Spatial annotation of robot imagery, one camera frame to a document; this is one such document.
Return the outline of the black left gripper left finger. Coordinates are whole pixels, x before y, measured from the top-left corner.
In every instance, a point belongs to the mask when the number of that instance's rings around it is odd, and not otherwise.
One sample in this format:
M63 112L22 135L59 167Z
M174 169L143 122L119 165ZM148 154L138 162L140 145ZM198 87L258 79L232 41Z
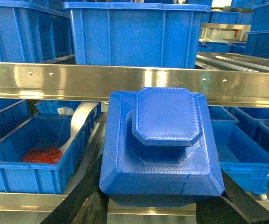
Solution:
M109 197L99 188L102 156L42 224L106 224Z

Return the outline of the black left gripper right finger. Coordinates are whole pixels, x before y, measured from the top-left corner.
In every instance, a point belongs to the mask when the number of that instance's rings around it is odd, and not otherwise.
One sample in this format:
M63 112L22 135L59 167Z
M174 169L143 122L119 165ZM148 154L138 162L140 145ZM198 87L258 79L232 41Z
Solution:
M219 197L196 203L198 224L269 224L269 211L222 171L225 190Z

